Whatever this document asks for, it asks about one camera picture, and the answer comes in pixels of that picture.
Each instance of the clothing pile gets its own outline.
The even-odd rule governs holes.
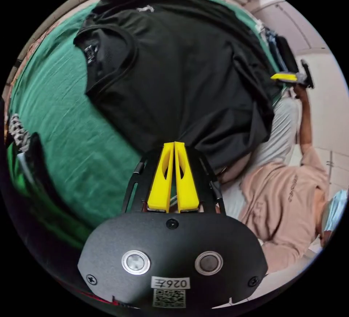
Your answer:
[[[100,0],[53,29],[8,112],[11,181],[35,218],[82,248],[142,153],[183,141],[221,170],[268,140],[284,87],[257,26],[219,0]]]
[[[101,0],[74,39],[86,94],[141,153],[172,141],[223,168],[269,139],[274,70],[257,37],[207,0]]]

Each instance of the green bedsheet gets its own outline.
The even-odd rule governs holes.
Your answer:
[[[255,32],[278,71],[255,21],[236,6],[213,1],[232,9]],[[10,116],[17,113],[26,130],[40,135],[59,195],[91,228],[120,213],[140,159],[84,94],[86,62],[73,39],[94,6],[77,12],[43,40],[18,78],[10,105]]]

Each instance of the man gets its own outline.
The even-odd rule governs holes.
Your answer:
[[[302,106],[300,166],[285,164],[295,143],[299,109],[296,100],[283,98],[275,108],[269,141],[254,153],[242,176],[222,186],[226,214],[263,242],[268,273],[292,265],[317,236],[324,244],[330,234],[323,237],[329,222],[329,178],[312,146],[308,94],[299,85],[294,92]]]

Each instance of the black t-shirt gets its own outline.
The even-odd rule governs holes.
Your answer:
[[[258,38],[225,6],[101,0],[74,44],[86,94],[140,152],[182,141],[216,169],[269,139],[281,88]]]

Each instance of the white logo print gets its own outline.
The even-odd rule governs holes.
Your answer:
[[[150,5],[147,5],[146,7],[143,8],[137,8],[139,12],[145,12],[145,11],[150,11],[151,13],[154,11],[154,8]]]

